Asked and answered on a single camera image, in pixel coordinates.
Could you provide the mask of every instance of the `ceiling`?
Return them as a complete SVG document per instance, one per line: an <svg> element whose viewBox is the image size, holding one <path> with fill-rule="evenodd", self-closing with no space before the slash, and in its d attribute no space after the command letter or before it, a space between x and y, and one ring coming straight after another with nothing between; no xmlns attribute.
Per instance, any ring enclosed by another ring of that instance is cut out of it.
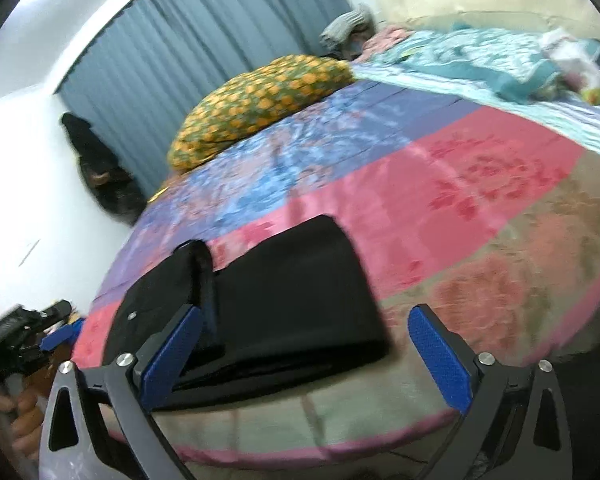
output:
<svg viewBox="0 0 600 480"><path fill-rule="evenodd" d="M0 97L40 84L107 0L21 0L0 29Z"/></svg>

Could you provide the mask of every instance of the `multicolored bedsheet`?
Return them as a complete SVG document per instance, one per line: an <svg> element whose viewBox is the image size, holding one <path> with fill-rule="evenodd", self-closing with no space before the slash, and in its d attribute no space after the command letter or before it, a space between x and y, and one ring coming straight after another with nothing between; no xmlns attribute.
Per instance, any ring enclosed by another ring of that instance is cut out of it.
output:
<svg viewBox="0 0 600 480"><path fill-rule="evenodd" d="M206 240L221 268L319 214L353 241L394 355L252 402L156 414L185 460L330 462L449 420L406 336L419 302L512 364L565 344L600 305L598 153L493 107L363 80L232 146L152 203L104 280L75 361L100 364L125 291L184 240Z"/></svg>

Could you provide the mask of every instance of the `yellow floral pillow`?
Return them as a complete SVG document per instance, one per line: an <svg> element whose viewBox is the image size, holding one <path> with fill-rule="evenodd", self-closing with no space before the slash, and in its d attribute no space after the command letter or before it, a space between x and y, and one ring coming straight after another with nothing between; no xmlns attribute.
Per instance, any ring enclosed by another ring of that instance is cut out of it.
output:
<svg viewBox="0 0 600 480"><path fill-rule="evenodd" d="M168 161L181 173L353 82L346 61L285 56L237 75L206 96L185 119Z"/></svg>

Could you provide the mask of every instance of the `gray-blue curtain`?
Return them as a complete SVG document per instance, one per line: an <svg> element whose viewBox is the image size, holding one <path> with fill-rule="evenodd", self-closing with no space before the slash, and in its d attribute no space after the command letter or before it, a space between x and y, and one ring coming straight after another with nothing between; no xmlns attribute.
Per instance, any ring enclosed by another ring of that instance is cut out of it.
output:
<svg viewBox="0 0 600 480"><path fill-rule="evenodd" d="M324 54L346 0L134 0L72 67L59 92L151 195L187 113L242 72L286 54Z"/></svg>

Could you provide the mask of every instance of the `metal screw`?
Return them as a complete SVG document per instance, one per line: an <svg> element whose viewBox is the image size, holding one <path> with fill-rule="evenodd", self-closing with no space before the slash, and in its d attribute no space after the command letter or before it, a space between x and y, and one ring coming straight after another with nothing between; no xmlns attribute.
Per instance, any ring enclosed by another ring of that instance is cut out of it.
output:
<svg viewBox="0 0 600 480"><path fill-rule="evenodd" d="M483 365L491 366L496 362L496 358L489 352L482 352L478 355L478 361L480 361Z"/></svg>
<svg viewBox="0 0 600 480"><path fill-rule="evenodd" d="M116 359L116 364L118 366L127 366L131 364L131 361L134 360L133 354L120 354Z"/></svg>
<svg viewBox="0 0 600 480"><path fill-rule="evenodd" d="M67 374L74 369L74 364L71 361L65 361L58 367L58 369L60 370L61 374Z"/></svg>
<svg viewBox="0 0 600 480"><path fill-rule="evenodd" d="M538 363L538 368L540 368L543 372L550 372L551 370L554 369L554 366L546 359L542 359Z"/></svg>

